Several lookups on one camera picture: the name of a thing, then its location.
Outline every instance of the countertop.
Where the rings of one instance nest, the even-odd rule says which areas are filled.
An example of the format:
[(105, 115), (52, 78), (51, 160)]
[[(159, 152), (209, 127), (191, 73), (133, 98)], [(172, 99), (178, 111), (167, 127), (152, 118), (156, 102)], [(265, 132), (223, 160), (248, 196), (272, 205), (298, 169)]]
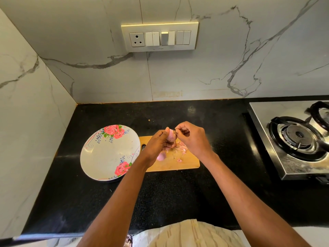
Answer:
[[(329, 186), (312, 180), (282, 181), (247, 112), (249, 102), (324, 99), (329, 97), (80, 104), (21, 237), (81, 236), (111, 197), (119, 181), (95, 181), (80, 167), (81, 149), (92, 133), (123, 124), (147, 136), (185, 120), (203, 127), (223, 162), (290, 225), (329, 226)], [(240, 228), (202, 163), (198, 169), (146, 173), (129, 232), (191, 218), (230, 230)]]

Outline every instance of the beige shirt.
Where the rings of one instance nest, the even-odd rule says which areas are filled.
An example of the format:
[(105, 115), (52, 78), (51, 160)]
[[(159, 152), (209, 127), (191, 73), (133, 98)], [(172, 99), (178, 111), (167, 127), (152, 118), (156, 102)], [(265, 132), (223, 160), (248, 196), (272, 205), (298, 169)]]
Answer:
[(233, 231), (196, 219), (143, 231), (133, 237), (133, 247), (244, 247)]

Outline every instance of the person's left hand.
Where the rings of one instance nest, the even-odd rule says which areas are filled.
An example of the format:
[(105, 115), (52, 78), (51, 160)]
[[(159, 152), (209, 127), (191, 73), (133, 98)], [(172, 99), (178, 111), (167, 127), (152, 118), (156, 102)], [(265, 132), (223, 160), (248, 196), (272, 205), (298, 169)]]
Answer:
[(169, 130), (157, 131), (142, 150), (140, 157), (145, 158), (147, 161), (147, 167), (150, 167), (154, 164), (161, 151), (168, 150), (172, 147), (173, 142), (168, 142), (166, 140), (168, 135)]

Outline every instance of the person's right arm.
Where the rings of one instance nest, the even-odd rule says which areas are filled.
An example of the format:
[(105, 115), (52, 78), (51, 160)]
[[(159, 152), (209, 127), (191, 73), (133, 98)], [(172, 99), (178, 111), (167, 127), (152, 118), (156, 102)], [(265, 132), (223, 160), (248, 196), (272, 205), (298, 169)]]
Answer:
[(220, 160), (213, 152), (203, 128), (183, 122), (176, 127), (176, 132), (216, 180), (252, 247), (310, 247)]

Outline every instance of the hand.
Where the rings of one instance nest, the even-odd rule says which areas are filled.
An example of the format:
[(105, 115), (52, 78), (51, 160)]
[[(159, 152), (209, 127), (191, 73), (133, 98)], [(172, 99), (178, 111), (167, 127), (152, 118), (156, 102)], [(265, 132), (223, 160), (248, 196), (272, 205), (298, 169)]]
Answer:
[(213, 153), (205, 130), (202, 127), (198, 127), (186, 121), (180, 123), (175, 129), (177, 137), (183, 141), (191, 153), (202, 162), (205, 157)]
[(168, 135), (169, 128), (167, 130), (157, 131), (156, 134), (154, 134), (149, 140), (146, 147), (142, 150), (140, 156), (145, 158), (147, 167), (150, 167), (154, 164), (161, 151), (168, 150), (172, 147), (173, 142), (168, 142), (166, 140)]

